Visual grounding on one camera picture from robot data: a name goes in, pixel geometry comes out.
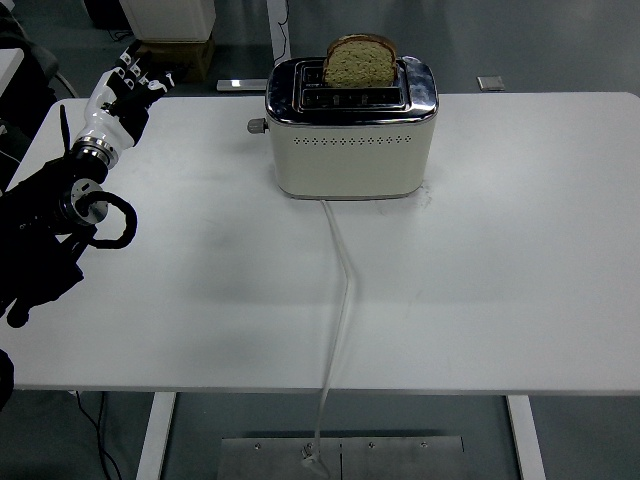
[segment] white table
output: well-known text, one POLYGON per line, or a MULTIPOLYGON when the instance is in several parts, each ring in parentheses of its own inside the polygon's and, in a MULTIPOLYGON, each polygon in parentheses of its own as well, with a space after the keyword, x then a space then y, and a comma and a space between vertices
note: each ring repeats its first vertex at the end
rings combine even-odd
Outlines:
MULTIPOLYGON (((65 104, 77 131, 83 101, 65 104)), ((61 153, 57 115, 17 179, 61 153)), ((152 107, 105 184, 138 212, 133 244, 88 251, 83 282, 0 326, 19 388, 321 387, 344 281, 321 206, 287 198, 246 132, 263 115, 259 97, 152 107)), ((639 124, 630 94, 442 95, 424 188, 333 203, 356 271, 333 387, 640 392, 639 124)))

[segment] white box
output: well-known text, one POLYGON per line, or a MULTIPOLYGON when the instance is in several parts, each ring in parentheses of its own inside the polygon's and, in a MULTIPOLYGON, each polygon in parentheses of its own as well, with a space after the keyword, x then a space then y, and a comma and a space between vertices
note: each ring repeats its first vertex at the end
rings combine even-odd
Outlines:
POLYGON ((206 42, 216 10, 213 0, 120 0, 131 29, 145 42, 206 42))

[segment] floor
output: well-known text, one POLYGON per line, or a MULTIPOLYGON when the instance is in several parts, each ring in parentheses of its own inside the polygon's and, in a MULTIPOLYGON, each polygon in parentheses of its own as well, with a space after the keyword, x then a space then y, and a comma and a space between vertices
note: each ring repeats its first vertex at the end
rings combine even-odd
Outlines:
MULTIPOLYGON (((80 0, 16 3, 15 17, 58 58, 80 96, 91 93, 127 45, 94 28, 80 0)), ((218 79, 268 75, 266 2, 216 0, 216 10, 216 51, 206 80, 172 95, 221 95, 218 79)), ((288 26, 293 56, 323 55, 346 33, 386 35, 400 54, 430 65, 441 93, 478 92, 477 76, 501 75, 509 92, 640 95, 639 19, 635 0, 327 0, 291 2, 288 26)), ((57 81, 52 86, 59 98, 68 96, 57 81)), ((96 416, 99 393, 81 398, 96 416)), ((163 478, 215 478, 223 437, 308 434, 316 401, 310 395, 179 395, 163 478)), ((151 402, 150 393, 107 394, 105 447, 123 478, 135 476, 151 402)), ((638 478, 639 398, 534 397, 531 403, 549 480, 638 478)), ((325 425, 336 434, 461 435, 470 478, 519 478, 500 397, 336 393, 325 425)), ((0 478, 103 478, 96 443, 68 392, 15 392, 0 414, 0 478)))

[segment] toaster knob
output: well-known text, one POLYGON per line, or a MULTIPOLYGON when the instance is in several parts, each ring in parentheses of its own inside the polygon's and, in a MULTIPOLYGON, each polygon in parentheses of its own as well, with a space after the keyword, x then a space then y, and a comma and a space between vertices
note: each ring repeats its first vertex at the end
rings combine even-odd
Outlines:
POLYGON ((249 133, 264 133, 269 128, 267 120, 264 118, 252 118, 247 123, 249 133))

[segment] white toaster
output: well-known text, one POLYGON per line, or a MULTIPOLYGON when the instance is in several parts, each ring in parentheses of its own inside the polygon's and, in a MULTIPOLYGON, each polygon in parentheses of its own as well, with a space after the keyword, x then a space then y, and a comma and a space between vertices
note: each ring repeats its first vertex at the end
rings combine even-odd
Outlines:
POLYGON ((397 60, 384 88, 329 88, 324 58, 277 65, 266 93, 268 128, 280 188, 296 198, 396 198, 420 187, 438 110, 431 70, 413 57, 397 60))

